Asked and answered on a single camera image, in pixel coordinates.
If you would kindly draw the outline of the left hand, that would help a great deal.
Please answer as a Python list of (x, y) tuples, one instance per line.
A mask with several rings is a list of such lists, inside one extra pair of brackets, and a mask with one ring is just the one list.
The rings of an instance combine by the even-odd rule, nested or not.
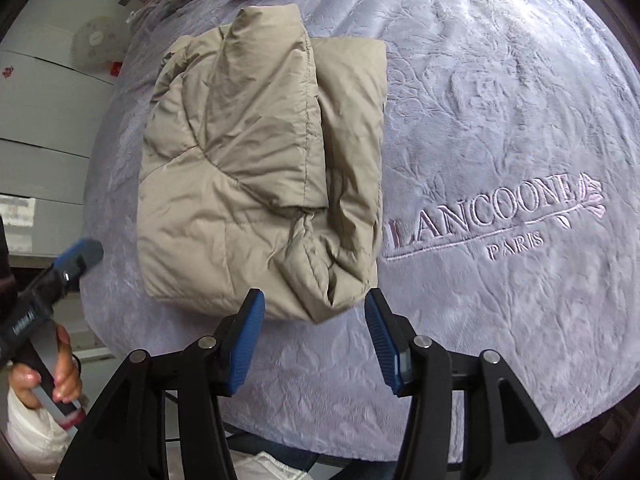
[[(82, 382), (72, 356), (70, 335), (62, 325), (56, 326), (58, 334), (58, 360), (54, 369), (53, 399), (65, 404), (78, 400), (82, 393)], [(9, 371), (9, 386), (18, 400), (30, 410), (38, 410), (41, 403), (32, 390), (40, 385), (41, 377), (23, 363), (14, 364)]]

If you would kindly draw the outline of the white sleeve left forearm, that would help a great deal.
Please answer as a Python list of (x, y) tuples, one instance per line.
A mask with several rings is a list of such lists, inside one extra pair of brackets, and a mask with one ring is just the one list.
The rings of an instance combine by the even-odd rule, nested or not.
[(26, 408), (13, 389), (8, 393), (6, 437), (33, 474), (55, 474), (72, 440), (47, 410)]

